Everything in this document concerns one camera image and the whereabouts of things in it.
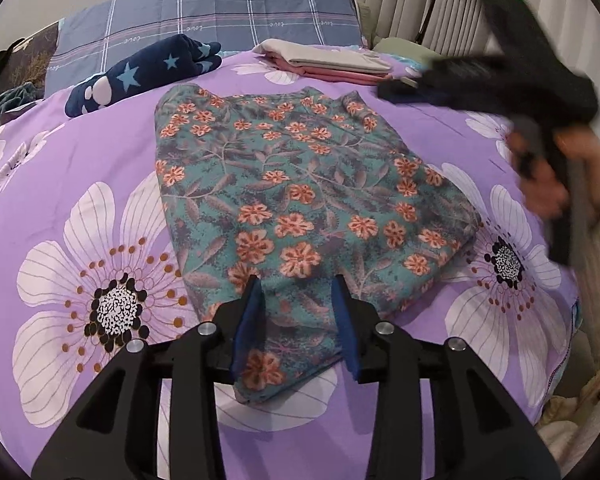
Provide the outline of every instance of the hand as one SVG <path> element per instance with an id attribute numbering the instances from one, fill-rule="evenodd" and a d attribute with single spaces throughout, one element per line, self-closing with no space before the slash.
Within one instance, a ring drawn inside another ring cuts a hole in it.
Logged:
<path id="1" fill-rule="evenodd" d="M 555 143 L 571 160 L 582 160 L 585 165 L 589 199 L 589 218 L 600 218 L 600 139 L 588 126 L 574 126 L 556 132 Z M 512 164 L 519 170 L 520 157 L 526 153 L 525 139 L 512 133 L 507 139 L 512 151 Z M 531 166 L 532 179 L 522 178 L 520 190 L 525 196 L 525 206 L 542 220 L 552 220 L 562 215 L 569 203 L 569 193 L 558 182 L 554 170 L 544 159 L 536 159 Z"/>

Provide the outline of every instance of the flower center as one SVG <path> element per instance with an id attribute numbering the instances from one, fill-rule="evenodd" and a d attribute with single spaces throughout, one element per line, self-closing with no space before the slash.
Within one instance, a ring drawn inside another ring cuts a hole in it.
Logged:
<path id="1" fill-rule="evenodd" d="M 132 330 L 137 330 L 138 337 L 146 339 L 149 327 L 140 319 L 146 297 L 146 291 L 136 290 L 136 280 L 129 278 L 126 272 L 119 280 L 111 280 L 107 288 L 97 288 L 84 335 L 97 336 L 106 352 L 131 341 Z"/>
<path id="2" fill-rule="evenodd" d="M 498 241 L 491 247 L 491 253 L 486 253 L 484 259 L 493 265 L 498 283 L 506 283 L 509 288 L 518 290 L 525 267 L 511 244 L 498 236 Z"/>

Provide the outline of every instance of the navy blue blanket with stars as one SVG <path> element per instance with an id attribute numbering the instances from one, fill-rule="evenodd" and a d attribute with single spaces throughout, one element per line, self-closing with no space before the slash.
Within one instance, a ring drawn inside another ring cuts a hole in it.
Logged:
<path id="1" fill-rule="evenodd" d="M 105 108 L 127 97 L 211 72 L 220 66 L 219 43 L 177 34 L 144 47 L 73 89 L 64 107 L 69 117 Z"/>

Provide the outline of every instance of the blurred black gripper device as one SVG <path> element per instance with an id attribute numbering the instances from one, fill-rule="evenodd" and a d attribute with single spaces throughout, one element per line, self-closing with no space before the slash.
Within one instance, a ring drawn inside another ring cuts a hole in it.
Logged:
<path id="1" fill-rule="evenodd" d="M 484 15 L 502 54 L 436 60 L 419 78 L 378 85 L 378 97 L 395 104 L 428 103 L 509 118 L 525 137 L 520 173 L 531 178 L 534 158 L 545 158 L 570 192 L 563 215 L 545 224 L 549 259 L 580 265 L 587 230 L 584 167 L 567 160 L 554 143 L 557 130 L 589 124 L 598 98 L 586 76 L 565 67 L 524 0 L 482 0 Z"/>
<path id="2" fill-rule="evenodd" d="M 422 478 L 421 379 L 433 405 L 432 480 L 560 479 L 534 427 L 463 339 L 413 339 L 352 298 L 341 275 L 331 303 L 347 369 L 360 384 L 379 383 L 366 480 Z"/>
<path id="3" fill-rule="evenodd" d="M 171 381 L 171 480 L 226 480 L 214 382 L 234 384 L 264 341 L 265 300 L 251 276 L 240 300 L 179 339 L 132 339 L 78 398 L 36 460 L 32 480 L 158 480 L 160 390 Z M 90 457 L 98 457 L 94 463 Z"/>

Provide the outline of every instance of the teal floral garment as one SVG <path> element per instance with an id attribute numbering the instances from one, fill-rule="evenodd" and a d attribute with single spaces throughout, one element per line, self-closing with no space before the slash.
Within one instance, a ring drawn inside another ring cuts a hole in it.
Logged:
<path id="1" fill-rule="evenodd" d="M 383 317 L 427 290 L 480 218 L 356 92 L 218 97 L 171 89 L 156 111 L 167 224 L 200 320 L 262 279 L 267 338 L 236 384 L 267 399 L 338 359 L 330 284 Z"/>

